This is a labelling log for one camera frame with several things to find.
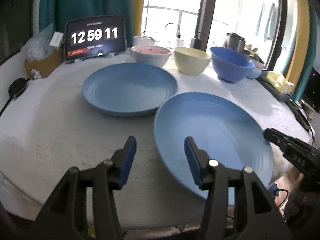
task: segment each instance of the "yellow sponge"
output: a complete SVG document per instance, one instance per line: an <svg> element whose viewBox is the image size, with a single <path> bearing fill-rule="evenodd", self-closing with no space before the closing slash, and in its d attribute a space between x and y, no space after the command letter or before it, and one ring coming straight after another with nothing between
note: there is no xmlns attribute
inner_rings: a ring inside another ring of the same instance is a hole
<svg viewBox="0 0 320 240"><path fill-rule="evenodd" d="M267 74L266 79L279 93L289 93L291 91L291 86L293 84L287 82L281 73L270 71Z"/></svg>

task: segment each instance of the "window pane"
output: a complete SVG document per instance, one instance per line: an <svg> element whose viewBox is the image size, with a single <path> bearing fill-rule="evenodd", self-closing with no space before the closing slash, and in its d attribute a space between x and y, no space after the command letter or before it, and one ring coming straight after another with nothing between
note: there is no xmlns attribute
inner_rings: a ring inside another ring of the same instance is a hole
<svg viewBox="0 0 320 240"><path fill-rule="evenodd" d="M190 46L191 39L195 36L197 20L198 20L198 15L182 13L180 34L181 34L181 37L183 37L183 41L185 45Z"/></svg>
<svg viewBox="0 0 320 240"><path fill-rule="evenodd" d="M246 44L258 48L258 54L267 61L276 32L278 0L216 0L210 32L210 43L221 46L228 32L244 37Z"/></svg>
<svg viewBox="0 0 320 240"><path fill-rule="evenodd" d="M175 42L180 26L185 45L194 37L200 0L144 0L141 32L169 47Z"/></svg>

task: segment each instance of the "yellow wall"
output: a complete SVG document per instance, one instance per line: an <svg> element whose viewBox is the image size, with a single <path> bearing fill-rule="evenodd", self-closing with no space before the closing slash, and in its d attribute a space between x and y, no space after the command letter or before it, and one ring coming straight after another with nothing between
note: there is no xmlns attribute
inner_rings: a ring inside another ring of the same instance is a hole
<svg viewBox="0 0 320 240"><path fill-rule="evenodd" d="M297 38L286 80L297 85L308 50L310 16L308 0L298 0Z"/></svg>
<svg viewBox="0 0 320 240"><path fill-rule="evenodd" d="M141 32L142 10L144 0L133 0L133 34L139 36Z"/></svg>

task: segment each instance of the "blue gripper pad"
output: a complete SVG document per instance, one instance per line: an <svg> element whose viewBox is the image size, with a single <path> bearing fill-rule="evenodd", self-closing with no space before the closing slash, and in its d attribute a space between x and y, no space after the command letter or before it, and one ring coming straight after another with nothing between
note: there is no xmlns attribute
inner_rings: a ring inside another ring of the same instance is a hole
<svg viewBox="0 0 320 240"><path fill-rule="evenodd" d="M133 163L134 156L137 150L137 140L134 136L129 136L123 149L115 151L111 160L114 162L117 169L116 173L119 178L119 189L127 183L130 169Z"/></svg>
<svg viewBox="0 0 320 240"><path fill-rule="evenodd" d="M186 154L189 167L192 173L193 180L195 184L199 186L199 188L203 185L203 181L201 178L201 167L199 161L196 157L195 151L197 150L197 146L192 137L187 137L184 140L184 152Z"/></svg>
<svg viewBox="0 0 320 240"><path fill-rule="evenodd" d="M268 189L268 191L270 192L270 194L272 195L272 197L275 199L276 197L279 196L279 188L277 186L276 183L274 183L270 189Z"/></svg>

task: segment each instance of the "table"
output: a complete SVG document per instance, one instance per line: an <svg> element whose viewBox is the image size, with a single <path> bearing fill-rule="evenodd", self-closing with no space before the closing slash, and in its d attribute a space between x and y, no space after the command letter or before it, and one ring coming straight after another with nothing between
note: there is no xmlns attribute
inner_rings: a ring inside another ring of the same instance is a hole
<svg viewBox="0 0 320 240"><path fill-rule="evenodd" d="M199 220L204 200L180 185L157 153L154 114L109 116L89 106L81 95L81 85L91 73L128 61L129 55L118 55L62 64L48 78L31 81L0 119L0 171L24 194L44 203L69 167L94 167L134 135L138 147L129 180L121 192L115 192L121 226L165 228ZM289 108L256 80L227 83L210 67L200 76L190 77L179 73L172 59L165 69L177 79L179 93L198 91L226 98L247 111L263 129L276 128L307 143L312 141ZM272 145L272 149L274 181L292 165L278 147ZM88 207L92 221L90 200Z"/></svg>

